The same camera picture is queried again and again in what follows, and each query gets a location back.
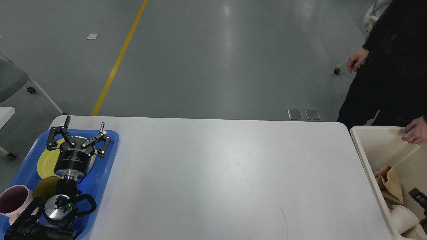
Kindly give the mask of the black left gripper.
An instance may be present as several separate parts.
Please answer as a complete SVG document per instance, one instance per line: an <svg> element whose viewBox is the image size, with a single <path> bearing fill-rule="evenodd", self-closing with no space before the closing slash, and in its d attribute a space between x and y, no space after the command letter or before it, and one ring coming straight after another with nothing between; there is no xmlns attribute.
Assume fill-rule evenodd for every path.
<svg viewBox="0 0 427 240"><path fill-rule="evenodd" d="M54 167L57 176L64 176L71 172L75 173L77 179L87 176L90 164L90 154L104 158L111 141L111 137L104 131L105 123L102 122L99 134L87 140L82 136L72 137L68 132L71 117L67 116L63 126L51 127L47 139L47 150L59 149L59 155ZM59 145L55 140L56 135L61 134L64 138ZM104 145L94 151L94 147L99 142Z"/></svg>

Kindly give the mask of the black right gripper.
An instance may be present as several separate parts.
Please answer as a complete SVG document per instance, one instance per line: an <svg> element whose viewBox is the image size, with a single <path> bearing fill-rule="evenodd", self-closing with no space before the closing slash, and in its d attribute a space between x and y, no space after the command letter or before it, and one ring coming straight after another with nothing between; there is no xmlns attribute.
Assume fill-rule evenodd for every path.
<svg viewBox="0 0 427 240"><path fill-rule="evenodd" d="M413 188L409 191L410 197L415 200L425 211L427 210L427 196L418 190L418 188ZM427 217L425 217L423 220L421 220L420 225L424 231L424 233L427 235Z"/></svg>

